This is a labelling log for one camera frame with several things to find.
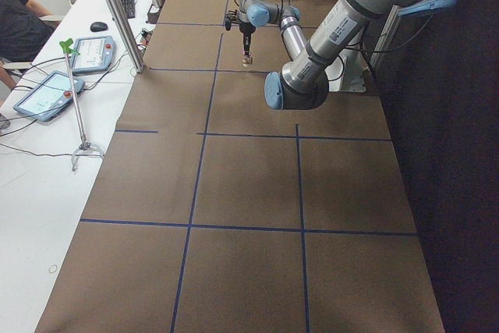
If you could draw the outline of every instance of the gray robot arm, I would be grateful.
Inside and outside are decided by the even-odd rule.
[[[280,8],[262,0],[247,0],[240,3],[245,7],[240,8],[239,14],[242,11],[246,17],[244,23],[252,27],[278,23],[292,59],[282,67],[280,73],[268,74],[265,81],[267,104],[273,109],[312,109],[320,106],[327,97],[328,80],[324,70],[368,22],[388,13],[393,5],[403,7],[400,16],[420,16],[450,8],[456,2],[338,0],[308,41],[299,27],[299,12],[291,6]]]

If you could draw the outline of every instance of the black mouse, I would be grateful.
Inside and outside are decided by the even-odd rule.
[[[108,29],[107,23],[102,23],[101,21],[96,21],[90,25],[90,31],[93,32],[98,32],[98,31],[104,31]]]

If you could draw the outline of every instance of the light blue device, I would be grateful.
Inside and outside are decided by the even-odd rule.
[[[74,78],[76,92],[83,89],[85,81]],[[69,76],[54,71],[21,99],[14,109],[39,121],[50,121],[73,101]]]
[[[282,12],[278,21],[282,39],[292,61],[281,72],[272,72],[265,80],[265,99],[273,109],[311,109],[327,97],[328,81],[324,70],[345,46],[373,19],[387,14],[393,5],[402,7],[400,16],[425,16],[455,6],[457,0],[338,0],[313,36],[306,41],[299,27],[299,14],[292,9]],[[247,2],[250,22],[261,26],[268,19],[259,0]]]
[[[110,35],[78,38],[73,49],[78,52],[71,55],[74,75],[100,73],[108,70],[112,64],[115,41]]]

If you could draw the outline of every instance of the tablet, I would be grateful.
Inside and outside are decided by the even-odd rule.
[[[74,78],[76,92],[83,89],[85,81]],[[67,74],[54,71],[21,99],[14,109],[40,121],[50,121],[73,101]]]
[[[80,54],[71,56],[73,75],[99,73],[111,66],[115,54],[115,41],[110,35],[78,38],[74,49]]]

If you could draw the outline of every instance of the robotic hand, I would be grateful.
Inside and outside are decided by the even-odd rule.
[[[239,11],[226,19],[238,23],[245,38],[246,62],[251,63],[250,38],[256,27],[279,23],[282,39],[292,59],[280,73],[265,80],[265,99],[273,109],[312,109],[321,105],[328,93],[324,70],[345,46],[372,19],[388,13],[393,5],[402,8],[400,16],[425,16],[451,8],[457,0],[338,0],[313,36],[306,41],[299,26],[299,12],[291,6],[242,0]]]

